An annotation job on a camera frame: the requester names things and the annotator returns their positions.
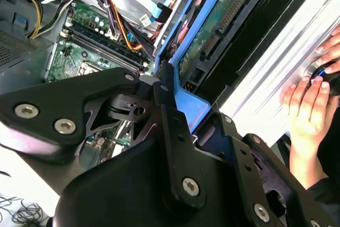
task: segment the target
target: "orange wire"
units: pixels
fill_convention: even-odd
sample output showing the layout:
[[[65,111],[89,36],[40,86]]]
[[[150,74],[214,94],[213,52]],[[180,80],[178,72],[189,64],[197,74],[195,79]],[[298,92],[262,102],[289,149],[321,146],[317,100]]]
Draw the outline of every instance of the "orange wire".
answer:
[[[112,5],[112,8],[113,8],[113,11],[115,12],[115,16],[117,17],[117,23],[118,23],[119,29],[120,29],[120,31],[121,31],[121,33],[122,33],[124,39],[125,39],[125,42],[126,42],[127,46],[128,46],[130,49],[135,50],[135,51],[141,49],[141,48],[142,48],[142,45],[141,45],[141,44],[138,44],[138,45],[136,45],[136,46],[132,46],[132,45],[131,45],[131,43],[130,43],[128,37],[126,36],[125,30],[124,30],[124,27],[123,27],[123,23],[122,23],[121,19],[119,18],[119,14],[118,14],[118,11],[117,11],[117,9],[116,9],[116,6],[114,5],[114,3],[113,3],[112,0],[110,0],[110,2],[111,2],[111,5]]]

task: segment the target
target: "motherboard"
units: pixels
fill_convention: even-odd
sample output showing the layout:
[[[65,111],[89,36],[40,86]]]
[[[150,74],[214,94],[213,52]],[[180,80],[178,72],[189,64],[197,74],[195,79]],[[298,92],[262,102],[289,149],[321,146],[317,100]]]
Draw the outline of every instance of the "motherboard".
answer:
[[[154,61],[143,49],[129,49],[120,35],[113,35],[104,12],[74,1],[49,60],[46,82],[124,67],[137,75],[153,74]],[[130,146],[131,123],[121,121],[113,128],[88,137],[80,155],[85,169],[94,167]]]

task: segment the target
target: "human hand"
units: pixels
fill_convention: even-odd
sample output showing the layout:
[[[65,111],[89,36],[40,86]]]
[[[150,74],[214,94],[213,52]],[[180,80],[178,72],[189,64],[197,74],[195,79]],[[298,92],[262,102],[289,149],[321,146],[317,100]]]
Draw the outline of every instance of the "human hand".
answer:
[[[330,49],[327,54],[316,61],[317,65],[326,64],[340,57],[340,25],[338,25],[331,32],[331,35],[332,37],[328,41],[324,42],[316,49],[316,53],[323,53]],[[337,61],[336,63],[330,65],[328,68],[325,69],[325,72],[327,74],[335,73],[338,71],[340,71],[340,61]]]
[[[301,157],[315,156],[332,122],[338,98],[329,95],[329,83],[316,77],[306,92],[309,77],[291,85],[284,97],[290,120],[292,147]]]

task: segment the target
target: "finger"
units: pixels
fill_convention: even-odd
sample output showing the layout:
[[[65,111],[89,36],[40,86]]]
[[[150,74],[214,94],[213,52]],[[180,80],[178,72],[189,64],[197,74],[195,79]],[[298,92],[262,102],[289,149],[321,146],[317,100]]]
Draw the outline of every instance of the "finger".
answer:
[[[314,102],[319,94],[323,78],[316,77],[312,86],[305,93],[299,110],[299,119],[309,121],[314,106]]]
[[[297,86],[290,103],[290,117],[296,117],[299,113],[302,98],[309,82],[309,77],[302,78]]]
[[[332,36],[340,33],[340,24],[330,33]]]
[[[317,65],[323,65],[339,57],[340,57],[340,44],[333,47],[327,54],[325,54],[324,56],[320,57],[320,59],[315,61],[315,63]]]
[[[292,84],[288,88],[288,90],[287,90],[287,92],[286,92],[286,94],[285,94],[285,96],[283,98],[282,107],[283,107],[283,110],[287,113],[287,115],[289,115],[289,107],[290,107],[291,100],[292,100],[293,94],[295,92],[295,89],[296,89],[296,85]]]
[[[328,98],[329,83],[323,82],[320,87],[319,94],[314,102],[312,114],[310,116],[310,121],[315,127],[322,128],[324,126]]]
[[[339,98],[336,96],[330,96],[328,100],[328,104],[326,107],[326,117],[325,117],[325,122],[328,123],[329,125],[332,123],[334,113],[338,107],[339,103]]]
[[[324,42],[323,44],[321,44],[316,50],[316,53],[323,53],[329,49],[331,49],[332,47],[336,46],[340,44],[340,33],[337,33],[336,35],[332,36],[331,38],[329,38],[326,42]]]

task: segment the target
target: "yellow wire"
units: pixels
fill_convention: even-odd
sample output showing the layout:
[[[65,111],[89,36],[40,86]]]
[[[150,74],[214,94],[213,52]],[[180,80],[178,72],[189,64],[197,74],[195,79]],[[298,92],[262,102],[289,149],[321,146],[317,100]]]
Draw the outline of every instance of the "yellow wire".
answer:
[[[34,32],[33,32],[32,36],[31,36],[31,38],[33,38],[34,36],[36,36],[36,35],[38,34],[39,29],[40,29],[40,25],[41,25],[41,13],[40,13],[40,8],[39,8],[39,5],[38,5],[37,1],[36,1],[36,0],[31,0],[31,1],[32,1],[32,2],[34,3],[34,5],[36,6],[36,9],[37,9],[37,17],[38,17],[38,20],[37,20],[37,23],[36,23],[36,27],[35,27],[35,29],[34,29]]]

